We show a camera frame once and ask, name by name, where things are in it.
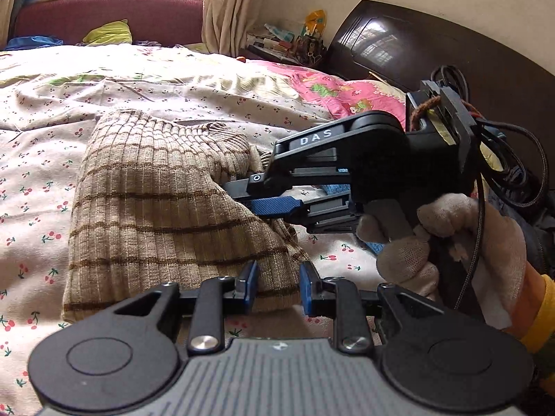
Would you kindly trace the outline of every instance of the yellow-green cloth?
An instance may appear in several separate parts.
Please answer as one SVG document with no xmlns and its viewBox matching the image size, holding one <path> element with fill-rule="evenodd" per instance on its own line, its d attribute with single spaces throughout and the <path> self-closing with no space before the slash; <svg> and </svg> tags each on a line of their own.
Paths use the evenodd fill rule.
<svg viewBox="0 0 555 416">
<path fill-rule="evenodd" d="M 95 45 L 111 45 L 111 44 L 131 44 L 133 39 L 131 37 L 131 31 L 129 30 L 129 25 L 127 24 L 127 19 L 121 21 L 115 21 L 111 23 L 106 23 L 99 28 L 92 30 L 83 39 L 83 42 L 95 46 Z"/>
</svg>

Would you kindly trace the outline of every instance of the maroon headboard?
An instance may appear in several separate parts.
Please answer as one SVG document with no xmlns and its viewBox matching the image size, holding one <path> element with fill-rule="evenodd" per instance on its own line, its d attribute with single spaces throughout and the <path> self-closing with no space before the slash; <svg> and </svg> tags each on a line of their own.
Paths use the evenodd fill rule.
<svg viewBox="0 0 555 416">
<path fill-rule="evenodd" d="M 89 31 L 127 19 L 133 40 L 163 46 L 202 42 L 201 0 L 53 0 L 31 3 L 19 12 L 14 37 L 54 36 L 64 44 L 83 41 Z"/>
</svg>

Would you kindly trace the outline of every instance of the blue gripper pad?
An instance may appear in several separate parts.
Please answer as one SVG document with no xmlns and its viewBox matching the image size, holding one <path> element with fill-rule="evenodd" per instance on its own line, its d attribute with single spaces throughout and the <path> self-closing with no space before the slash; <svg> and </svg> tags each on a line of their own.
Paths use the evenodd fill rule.
<svg viewBox="0 0 555 416">
<path fill-rule="evenodd" d="M 245 304 L 245 312 L 248 313 L 253 307 L 254 299 L 256 298 L 256 288 L 258 286 L 258 264 L 254 263 L 250 270 L 249 277 L 246 280 L 246 292 L 243 298 L 243 303 Z"/>
<path fill-rule="evenodd" d="M 310 294 L 310 280 L 306 269 L 301 264 L 299 269 L 299 291 L 301 294 L 302 308 L 305 314 L 312 314 L 312 295 Z"/>
<path fill-rule="evenodd" d="M 301 208 L 302 200 L 291 196 L 257 198 L 248 202 L 247 206 L 257 216 L 279 219 Z"/>
</svg>

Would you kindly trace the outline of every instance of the brown stripe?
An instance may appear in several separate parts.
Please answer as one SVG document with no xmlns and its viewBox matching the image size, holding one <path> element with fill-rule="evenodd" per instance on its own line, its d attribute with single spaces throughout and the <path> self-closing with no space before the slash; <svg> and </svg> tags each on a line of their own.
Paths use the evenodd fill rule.
<svg viewBox="0 0 555 416">
<path fill-rule="evenodd" d="M 160 136 L 160 139 L 158 139 L 159 141 L 163 141 L 167 139 L 166 136 Z M 104 137 L 100 138 L 100 140 L 96 141 L 96 143 L 102 144 L 104 142 Z M 116 147 L 120 147 L 120 146 L 125 146 L 125 147 L 140 147 L 141 149 L 143 148 L 150 148 L 151 150 L 157 152 L 157 151 L 165 151 L 166 153 L 193 153 L 193 154 L 197 154 L 198 152 L 193 151 L 193 150 L 187 150 L 186 148 L 172 148 L 171 150 L 167 147 L 154 147 L 154 145 L 145 145 L 144 143 L 140 143 L 140 142 L 118 142 L 118 143 L 110 143 L 109 145 L 102 145 L 102 147 L 98 147 L 96 150 L 91 150 L 90 152 L 88 152 L 87 156 L 91 157 L 93 155 L 98 155 L 99 153 L 103 152 L 104 150 L 108 150 L 110 148 L 116 148 Z M 214 153 L 223 153 L 223 154 L 243 154 L 243 155 L 248 155 L 250 153 L 250 148 L 245 149 L 245 150 L 229 150 L 229 151 L 225 151 L 225 152 L 218 152 L 216 150 L 212 150 Z"/>
<path fill-rule="evenodd" d="M 98 192 L 96 194 L 86 195 L 78 202 L 75 202 L 73 208 L 79 208 L 83 203 L 96 200 L 97 198 L 119 198 L 120 200 L 185 200 L 188 198 L 210 197 L 218 195 L 228 195 L 223 189 L 211 188 L 205 191 L 189 191 L 189 192 L 163 192 L 163 193 L 138 193 L 138 192 Z"/>
<path fill-rule="evenodd" d="M 298 285 L 287 286 L 281 289 L 269 289 L 267 291 L 258 291 L 256 298 L 271 298 L 271 297 L 287 297 L 292 296 L 299 292 Z M 116 301 L 110 302 L 76 302 L 66 303 L 64 305 L 64 312 L 80 312 L 80 311 L 101 311 L 115 305 Z"/>
<path fill-rule="evenodd" d="M 244 264 L 250 260 L 262 260 L 268 258 L 274 254 L 288 254 L 289 250 L 287 246 L 280 245 L 279 247 L 273 247 L 266 250 L 261 250 L 260 252 L 251 253 L 249 255 L 244 255 L 235 258 L 229 258 L 227 260 L 198 260 L 198 258 L 192 258 L 191 260 L 183 260 L 181 258 L 166 258 L 160 259 L 158 257 L 111 257 L 111 258 L 96 258 L 95 260 L 82 260 L 79 263 L 71 263 L 69 269 L 76 269 L 81 267 L 106 267 L 113 265 L 120 265 L 128 267 L 129 265 L 139 265 L 140 267 L 146 267 L 148 265 L 166 266 L 168 263 L 177 264 L 178 266 L 232 266 L 236 264 Z M 291 259 L 295 260 L 303 256 L 303 251 L 296 252 L 291 255 Z"/>
<path fill-rule="evenodd" d="M 215 144 L 217 144 L 219 142 L 227 142 L 227 141 L 230 141 L 232 139 L 242 139 L 242 144 L 247 144 L 248 145 L 248 142 L 246 140 L 246 136 L 243 133 L 238 133 L 237 131 L 235 131 L 231 128 L 228 128 L 226 126 L 224 126 L 224 127 L 227 128 L 227 130 L 218 130 L 218 129 L 211 130 L 205 136 L 206 137 L 213 136 L 209 140 L 211 142 L 215 143 Z M 196 135 L 194 133 L 189 133 L 188 135 L 198 137 L 198 135 Z"/>
<path fill-rule="evenodd" d="M 218 231 L 221 229 L 228 229 L 234 228 L 239 225 L 243 225 L 246 223 L 258 222 L 259 219 L 256 216 L 249 216 L 245 217 L 244 219 L 232 219 L 226 220 L 225 222 L 221 223 L 213 223 L 211 225 L 202 225 L 202 226 L 194 226 L 194 227 L 148 227 L 148 226 L 138 226 L 134 223 L 126 223 L 120 225 L 117 220 L 110 223 L 105 222 L 95 222 L 95 223 L 87 223 L 86 225 L 82 225 L 79 228 L 71 231 L 69 233 L 69 237 L 75 237 L 80 234 L 82 231 L 85 230 L 94 230 L 96 228 L 104 228 L 108 230 L 109 228 L 118 227 L 119 229 L 127 229 L 132 228 L 137 230 L 140 233 L 154 233 L 154 234 L 190 234 L 190 233 L 205 233 L 207 231 Z"/>
<path fill-rule="evenodd" d="M 124 162 L 124 163 L 110 163 L 110 164 L 105 164 L 103 166 L 91 169 L 89 171 L 87 171 L 87 173 L 85 173 L 85 175 L 83 175 L 82 177 L 79 178 L 79 181 L 77 183 L 82 183 L 87 177 L 91 176 L 91 175 L 95 175 L 98 172 L 102 172 L 102 171 L 109 171 L 109 170 L 119 170 L 119 169 L 123 169 L 123 168 L 127 168 L 127 167 L 137 167 L 137 168 L 152 168 L 156 171 L 158 170 L 170 170 L 170 171 L 174 171 L 174 170 L 181 170 L 182 172 L 190 172 L 191 170 L 194 170 L 196 172 L 206 172 L 206 173 L 210 173 L 210 170 L 208 168 L 202 168 L 199 167 L 197 165 L 191 164 L 188 166 L 166 166 L 166 165 L 154 165 L 152 163 L 139 163 L 137 161 L 128 161 L 128 162 Z M 228 176 L 232 177 L 233 179 L 236 178 L 235 173 L 231 173 L 229 171 L 228 168 L 225 168 L 223 166 L 220 167 L 222 172 L 225 172 Z"/>
</svg>

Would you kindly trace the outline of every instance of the blue cloth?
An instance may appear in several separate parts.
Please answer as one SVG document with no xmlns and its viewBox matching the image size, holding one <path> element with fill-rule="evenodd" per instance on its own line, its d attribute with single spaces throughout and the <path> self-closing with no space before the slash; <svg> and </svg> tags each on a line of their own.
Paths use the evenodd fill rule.
<svg viewBox="0 0 555 416">
<path fill-rule="evenodd" d="M 348 184 L 323 184 L 321 187 L 328 195 L 338 194 L 340 192 L 347 192 L 351 190 L 351 186 L 349 186 Z M 379 244 L 377 242 L 365 242 L 364 244 L 366 244 L 368 248 L 370 248 L 370 251 L 374 255 L 379 254 L 384 248 L 383 244 Z"/>
<path fill-rule="evenodd" d="M 63 45 L 63 41 L 49 36 L 14 37 L 10 39 L 4 51 L 31 50 L 35 48 Z"/>
</svg>

